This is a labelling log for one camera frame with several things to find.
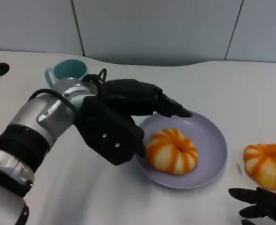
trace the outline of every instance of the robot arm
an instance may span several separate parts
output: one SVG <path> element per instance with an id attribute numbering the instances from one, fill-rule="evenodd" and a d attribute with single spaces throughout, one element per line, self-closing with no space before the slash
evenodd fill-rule
<path id="1" fill-rule="evenodd" d="M 37 91 L 0 135 L 0 225 L 26 223 L 29 208 L 23 197 L 34 173 L 71 125 L 88 146 L 120 165 L 135 153 L 145 155 L 144 132 L 132 115 L 192 115 L 155 85 L 130 79 L 106 82 L 103 72 L 103 78 L 66 78 L 52 90 Z"/>

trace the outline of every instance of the white table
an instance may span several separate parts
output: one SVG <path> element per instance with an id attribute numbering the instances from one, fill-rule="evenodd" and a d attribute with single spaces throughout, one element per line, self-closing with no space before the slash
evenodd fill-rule
<path id="1" fill-rule="evenodd" d="M 11 68 L 0 77 L 0 133 L 30 94 L 46 87 L 44 69 L 70 58 L 85 61 L 92 73 L 107 68 L 108 79 L 135 78 L 163 88 L 220 128 L 229 160 L 213 185 L 171 190 L 147 179 L 134 162 L 119 167 L 107 163 L 71 127 L 45 158 L 25 197 L 29 225 L 239 224 L 238 211 L 247 204 L 231 198 L 227 190 L 257 186 L 236 166 L 246 145 L 276 143 L 276 64 L 222 61 L 143 67 L 72 55 L 0 52 L 0 62 Z"/>

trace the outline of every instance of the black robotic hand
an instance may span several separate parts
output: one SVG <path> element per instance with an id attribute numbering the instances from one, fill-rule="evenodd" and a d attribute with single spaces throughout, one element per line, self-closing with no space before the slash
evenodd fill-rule
<path id="1" fill-rule="evenodd" d="M 167 117 L 192 116 L 153 84 L 134 79 L 105 79 L 106 69 L 99 75 L 82 79 L 83 83 L 93 82 L 98 94 L 84 99 L 75 126 L 86 144 L 114 165 L 131 160 L 135 153 L 145 156 L 144 131 L 131 116 L 152 115 L 153 112 Z"/>
<path id="2" fill-rule="evenodd" d="M 276 193 L 261 187 L 256 190 L 231 188 L 229 193 L 235 199 L 253 204 L 239 212 L 241 217 L 245 218 L 242 220 L 243 225 L 254 225 L 247 218 L 269 217 L 276 222 Z"/>

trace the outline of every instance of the wall seam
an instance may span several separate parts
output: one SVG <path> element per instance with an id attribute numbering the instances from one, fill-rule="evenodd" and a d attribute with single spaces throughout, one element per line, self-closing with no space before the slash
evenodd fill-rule
<path id="1" fill-rule="evenodd" d="M 229 43 L 228 43 L 228 47 L 227 47 L 227 50 L 226 50 L 226 53 L 225 53 L 224 60 L 226 60 L 226 58 L 227 58 L 227 54 L 228 54 L 228 51 L 229 51 L 230 46 L 231 46 L 231 41 L 232 41 L 233 35 L 234 35 L 235 31 L 236 31 L 236 27 L 237 27 L 237 24 L 238 24 L 238 19 L 239 19 L 239 17 L 240 17 L 240 13 L 241 13 L 243 4 L 244 4 L 244 0 L 242 0 L 242 2 L 241 2 L 241 6 L 240 6 L 240 9 L 239 9 L 239 11 L 238 11 L 237 19 L 236 19 L 235 25 L 234 25 L 233 30 L 232 30 L 232 33 L 231 33 L 231 39 L 230 39 L 230 41 L 229 41 Z"/>
<path id="2" fill-rule="evenodd" d="M 72 7 L 73 17 L 74 17 L 74 20 L 75 20 L 75 25 L 76 25 L 76 31 L 77 31 L 78 39 L 79 39 L 80 45 L 81 45 L 82 55 L 86 56 L 85 50 L 83 48 L 83 43 L 82 43 L 82 35 L 81 35 L 80 27 L 78 25 L 77 16 L 76 16 L 76 11 L 75 11 L 75 6 L 74 6 L 74 0 L 71 0 L 71 7 Z"/>

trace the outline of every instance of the lavender plate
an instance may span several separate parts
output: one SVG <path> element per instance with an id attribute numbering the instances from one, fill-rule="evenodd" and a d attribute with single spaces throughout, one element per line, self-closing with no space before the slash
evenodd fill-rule
<path id="1" fill-rule="evenodd" d="M 197 167 L 185 175 L 170 175 L 154 169 L 145 158 L 136 157 L 138 164 L 153 181 L 175 189 L 203 187 L 216 180 L 224 171 L 227 161 L 227 147 L 220 130 L 207 118 L 193 113 L 191 118 L 172 118 L 154 114 L 140 127 L 145 132 L 144 144 L 147 146 L 151 135 L 162 129 L 177 128 L 189 137 L 198 150 Z"/>

